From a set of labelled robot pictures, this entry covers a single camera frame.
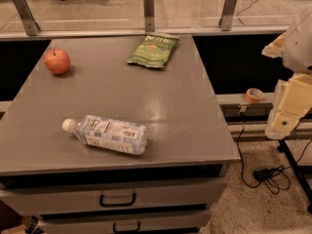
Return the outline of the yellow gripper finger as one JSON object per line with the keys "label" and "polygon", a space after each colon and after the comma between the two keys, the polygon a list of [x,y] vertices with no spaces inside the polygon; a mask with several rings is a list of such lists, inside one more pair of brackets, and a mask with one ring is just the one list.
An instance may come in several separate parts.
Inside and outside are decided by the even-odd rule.
{"label": "yellow gripper finger", "polygon": [[274,91],[265,134],[270,139],[283,139],[312,108],[312,76],[295,73],[288,81],[279,80]]}
{"label": "yellow gripper finger", "polygon": [[269,58],[283,58],[286,55],[284,42],[287,36],[286,32],[280,34],[274,41],[262,49],[262,54]]}

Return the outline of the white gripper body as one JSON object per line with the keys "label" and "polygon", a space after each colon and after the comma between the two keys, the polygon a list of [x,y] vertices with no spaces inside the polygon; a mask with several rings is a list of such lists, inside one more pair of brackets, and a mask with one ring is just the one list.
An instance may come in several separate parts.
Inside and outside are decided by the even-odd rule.
{"label": "white gripper body", "polygon": [[293,72],[312,73],[312,5],[307,5],[293,21],[283,42],[284,67]]}

